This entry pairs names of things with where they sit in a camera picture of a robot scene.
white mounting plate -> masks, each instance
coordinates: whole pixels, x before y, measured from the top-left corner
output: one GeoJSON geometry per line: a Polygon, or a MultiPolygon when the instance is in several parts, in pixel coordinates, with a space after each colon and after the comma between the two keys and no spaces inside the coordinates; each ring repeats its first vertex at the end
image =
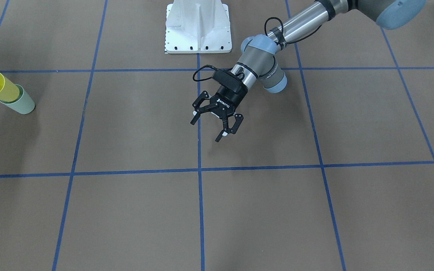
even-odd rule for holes
{"type": "MultiPolygon", "coordinates": [[[[167,19],[173,6],[174,4],[167,5],[167,19]]],[[[187,21],[194,26],[193,29],[185,29],[182,27],[184,23],[178,27],[169,27],[167,20],[165,53],[229,53],[232,50],[229,7],[222,4],[222,8],[226,17],[217,19],[224,21],[224,24],[228,22],[228,26],[224,27],[206,28],[205,25],[213,25],[212,21],[216,19],[215,14],[203,14],[200,5],[194,7],[195,10],[192,12],[195,14],[194,18],[187,18],[184,14],[180,14],[185,20],[193,20],[193,22],[187,21]]]]}

